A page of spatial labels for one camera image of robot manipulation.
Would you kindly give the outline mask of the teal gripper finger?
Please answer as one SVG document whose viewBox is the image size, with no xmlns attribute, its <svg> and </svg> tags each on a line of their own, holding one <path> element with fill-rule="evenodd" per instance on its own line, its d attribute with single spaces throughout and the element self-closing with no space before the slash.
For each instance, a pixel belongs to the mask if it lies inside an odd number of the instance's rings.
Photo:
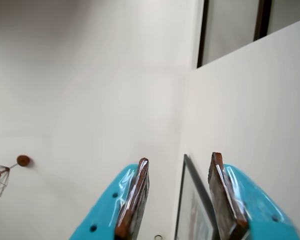
<svg viewBox="0 0 300 240">
<path fill-rule="evenodd" d="M 149 160 L 126 166 L 103 192 L 71 240 L 136 240 L 149 194 Z"/>
<path fill-rule="evenodd" d="M 219 152 L 211 155 L 208 185 L 220 239 L 300 240 L 292 220 Z"/>
</svg>

